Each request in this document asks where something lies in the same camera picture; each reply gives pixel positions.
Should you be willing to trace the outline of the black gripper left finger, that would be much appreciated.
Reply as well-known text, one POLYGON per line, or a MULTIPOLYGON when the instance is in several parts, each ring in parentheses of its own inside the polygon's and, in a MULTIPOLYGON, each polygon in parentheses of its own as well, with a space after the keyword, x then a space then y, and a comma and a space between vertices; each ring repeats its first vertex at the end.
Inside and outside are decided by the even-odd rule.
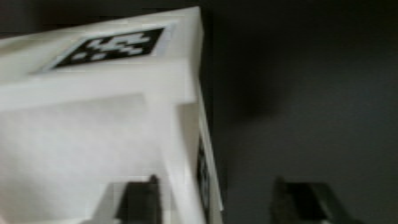
POLYGON ((104 190, 94 224, 163 224, 160 179, 113 183, 104 190))

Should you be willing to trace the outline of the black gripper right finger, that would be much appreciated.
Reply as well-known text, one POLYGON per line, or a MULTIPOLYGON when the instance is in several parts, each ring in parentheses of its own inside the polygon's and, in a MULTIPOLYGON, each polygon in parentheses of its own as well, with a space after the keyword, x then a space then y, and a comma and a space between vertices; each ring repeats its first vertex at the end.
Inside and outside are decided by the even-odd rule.
POLYGON ((364 224, 350 215, 325 182, 275 178, 270 201, 271 224, 364 224))

